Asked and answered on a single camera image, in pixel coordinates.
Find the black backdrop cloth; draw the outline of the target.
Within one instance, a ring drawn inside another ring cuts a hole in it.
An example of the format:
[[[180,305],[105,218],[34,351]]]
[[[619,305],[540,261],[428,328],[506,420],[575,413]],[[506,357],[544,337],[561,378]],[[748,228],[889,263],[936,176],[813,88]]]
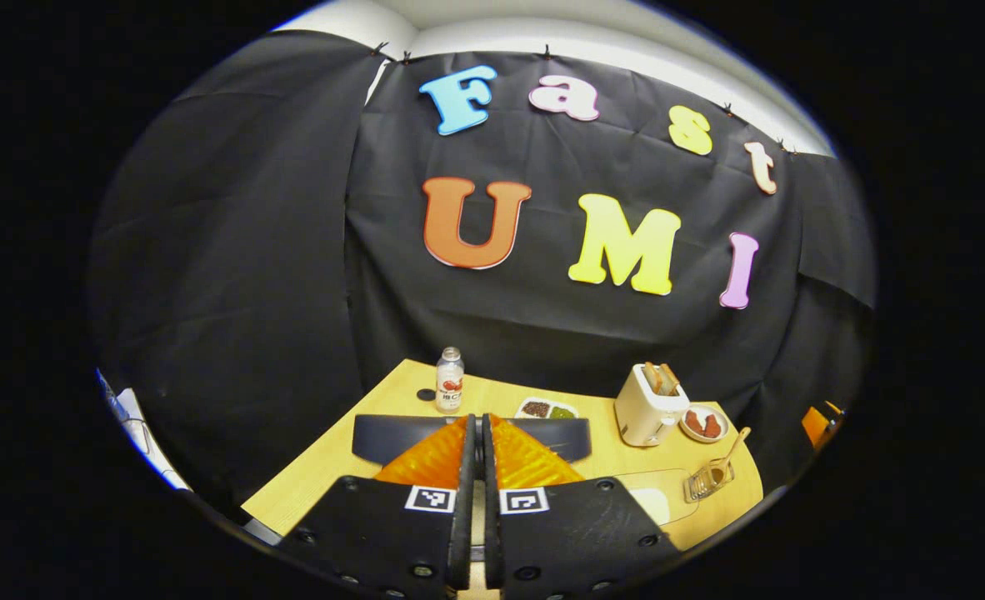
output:
[[[92,236],[101,372],[238,506],[406,358],[610,398],[667,363],[772,489],[858,395],[876,239],[851,168],[572,57],[383,64],[275,32],[169,103]]]

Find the white divided dish of beans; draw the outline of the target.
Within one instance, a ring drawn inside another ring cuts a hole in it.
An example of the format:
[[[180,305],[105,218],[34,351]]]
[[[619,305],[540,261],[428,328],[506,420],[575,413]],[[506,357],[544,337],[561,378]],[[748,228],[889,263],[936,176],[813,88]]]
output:
[[[518,407],[515,418],[533,419],[573,419],[580,418],[575,407],[558,400],[542,397],[527,397]]]

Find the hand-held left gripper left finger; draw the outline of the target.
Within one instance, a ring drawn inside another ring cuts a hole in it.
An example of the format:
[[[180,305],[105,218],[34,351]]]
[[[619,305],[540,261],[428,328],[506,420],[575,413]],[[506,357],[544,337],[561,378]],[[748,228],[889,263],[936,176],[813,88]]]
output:
[[[466,415],[449,452],[447,485],[403,485],[340,476],[280,551],[310,573],[366,599],[454,599],[469,588],[477,426]]]

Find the dark grey rice cooker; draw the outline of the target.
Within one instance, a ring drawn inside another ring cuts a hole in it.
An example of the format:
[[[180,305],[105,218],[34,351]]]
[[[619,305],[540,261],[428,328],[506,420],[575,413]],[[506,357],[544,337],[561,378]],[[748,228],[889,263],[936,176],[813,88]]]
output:
[[[401,453],[415,447],[456,419],[360,414],[354,421],[352,453],[371,463],[386,466]],[[509,418],[507,421],[531,434],[569,463],[591,456],[593,445],[589,437],[589,421],[585,418]]]

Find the clear container of rice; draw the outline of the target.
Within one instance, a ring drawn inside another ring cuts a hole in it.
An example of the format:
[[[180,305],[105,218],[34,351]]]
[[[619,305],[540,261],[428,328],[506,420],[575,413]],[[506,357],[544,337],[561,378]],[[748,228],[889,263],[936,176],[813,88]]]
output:
[[[660,527],[683,520],[698,510],[688,483],[693,475],[686,468],[623,473],[615,478],[632,494],[641,508]]]

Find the white side desk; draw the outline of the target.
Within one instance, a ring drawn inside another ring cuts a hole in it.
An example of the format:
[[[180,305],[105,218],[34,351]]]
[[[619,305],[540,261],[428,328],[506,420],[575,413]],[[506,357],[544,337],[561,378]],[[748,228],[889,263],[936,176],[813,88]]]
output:
[[[131,388],[122,390],[119,394],[109,395],[109,406],[115,411],[119,424],[124,432],[129,434],[136,451],[146,463],[157,472],[168,486],[173,489],[191,491],[184,479],[162,452],[160,445],[151,432],[143,410],[139,406],[135,392]]]

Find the white plate with red food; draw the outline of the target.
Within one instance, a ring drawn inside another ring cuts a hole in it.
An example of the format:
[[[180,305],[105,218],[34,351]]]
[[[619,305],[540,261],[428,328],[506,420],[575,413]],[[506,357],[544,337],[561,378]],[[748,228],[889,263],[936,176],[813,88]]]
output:
[[[714,443],[724,439],[730,430],[730,422],[716,407],[692,403],[684,411],[679,427],[696,442]]]

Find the white toaster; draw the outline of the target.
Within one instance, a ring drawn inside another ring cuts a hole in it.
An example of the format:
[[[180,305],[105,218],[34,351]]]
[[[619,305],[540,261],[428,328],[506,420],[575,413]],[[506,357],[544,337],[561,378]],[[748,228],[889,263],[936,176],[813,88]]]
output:
[[[656,447],[682,421],[689,406],[689,396],[680,385],[674,394],[658,394],[650,387],[644,365],[634,364],[613,402],[619,436],[629,447]]]

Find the small clear drink bottle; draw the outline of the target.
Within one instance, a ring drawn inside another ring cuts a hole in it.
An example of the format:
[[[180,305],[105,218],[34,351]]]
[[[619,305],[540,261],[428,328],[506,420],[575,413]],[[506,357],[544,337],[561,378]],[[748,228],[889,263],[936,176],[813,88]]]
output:
[[[461,407],[465,365],[458,347],[447,347],[436,365],[436,409],[442,414],[457,413]]]

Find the wooden spoon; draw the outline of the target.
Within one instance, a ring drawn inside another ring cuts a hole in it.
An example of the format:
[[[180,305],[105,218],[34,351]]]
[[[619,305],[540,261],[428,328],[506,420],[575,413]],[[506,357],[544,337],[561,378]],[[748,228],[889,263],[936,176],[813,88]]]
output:
[[[732,447],[730,447],[726,455],[721,459],[714,461],[714,463],[710,464],[711,483],[713,483],[713,485],[716,486],[716,488],[720,488],[721,486],[724,486],[725,483],[729,481],[730,460],[732,460],[733,455],[735,455],[735,452],[740,447],[743,447],[744,441],[748,439],[749,433],[751,432],[752,432],[751,427],[744,427],[743,429],[741,429],[740,432],[737,434],[736,440],[733,441]]]

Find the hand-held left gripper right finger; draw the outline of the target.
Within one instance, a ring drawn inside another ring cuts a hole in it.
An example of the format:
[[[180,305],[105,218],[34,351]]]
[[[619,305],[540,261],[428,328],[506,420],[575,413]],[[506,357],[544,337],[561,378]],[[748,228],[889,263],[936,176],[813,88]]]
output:
[[[502,599],[607,599],[682,554],[614,476],[504,487],[504,425],[482,417],[485,578]]]

